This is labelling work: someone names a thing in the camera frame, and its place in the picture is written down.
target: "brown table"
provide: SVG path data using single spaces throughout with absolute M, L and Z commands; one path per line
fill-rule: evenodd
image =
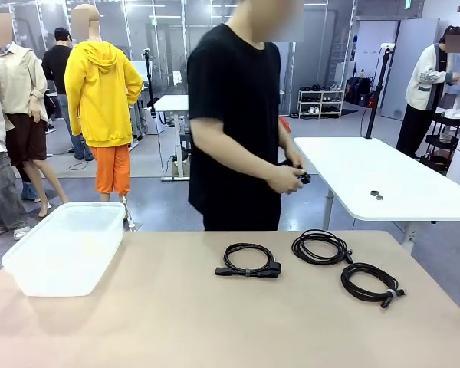
M 88 297 L 27 298 L 0 271 L 0 368 L 460 367 L 460 310 L 445 292 L 387 233 L 337 234 L 407 296 L 388 310 L 355 299 L 340 283 L 345 264 L 291 253 L 296 232 L 127 233 Z M 215 276 L 233 242 L 270 248 L 280 277 Z M 264 259 L 234 256 L 245 267 Z

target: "orange pants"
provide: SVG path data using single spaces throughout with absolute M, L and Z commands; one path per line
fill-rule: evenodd
M 95 190 L 109 194 L 113 191 L 125 196 L 130 192 L 130 151 L 128 145 L 91 147 L 97 161 Z

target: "tabletop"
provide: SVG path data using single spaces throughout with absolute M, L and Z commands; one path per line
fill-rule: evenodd
M 460 367 L 460 309 L 421 266 L 386 232 L 336 234 L 407 295 L 386 310 L 350 296 L 345 264 L 292 254 L 297 232 L 126 233 L 87 297 L 27 298 L 0 271 L 0 368 Z M 234 242 L 268 247 L 279 278 L 215 276 Z M 265 257 L 246 250 L 232 260 L 252 268 Z
M 187 111 L 189 99 L 187 94 L 166 94 L 155 102 L 155 111 Z
M 460 221 L 460 185 L 381 140 L 296 138 L 346 210 L 364 221 Z M 378 191 L 379 201 L 371 196 Z

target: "brown shorts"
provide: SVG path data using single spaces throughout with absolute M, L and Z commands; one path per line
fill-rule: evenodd
M 46 160 L 46 129 L 48 124 L 44 120 L 39 123 L 25 113 L 8 114 L 8 119 L 14 125 L 14 129 L 7 132 L 5 144 L 11 164 L 30 159 Z

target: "shoe rack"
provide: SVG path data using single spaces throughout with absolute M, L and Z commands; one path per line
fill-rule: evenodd
M 302 117 L 328 117 L 342 114 L 344 102 L 343 90 L 299 90 L 298 91 L 298 119 Z

